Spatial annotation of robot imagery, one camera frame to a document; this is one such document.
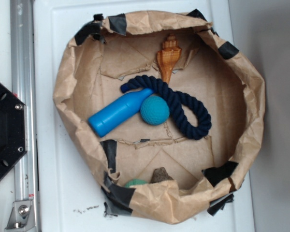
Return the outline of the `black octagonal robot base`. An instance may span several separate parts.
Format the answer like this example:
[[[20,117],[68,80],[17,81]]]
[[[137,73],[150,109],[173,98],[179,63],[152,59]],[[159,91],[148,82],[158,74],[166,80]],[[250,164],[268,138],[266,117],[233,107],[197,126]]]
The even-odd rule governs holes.
[[[27,152],[26,105],[0,83],[0,181]]]

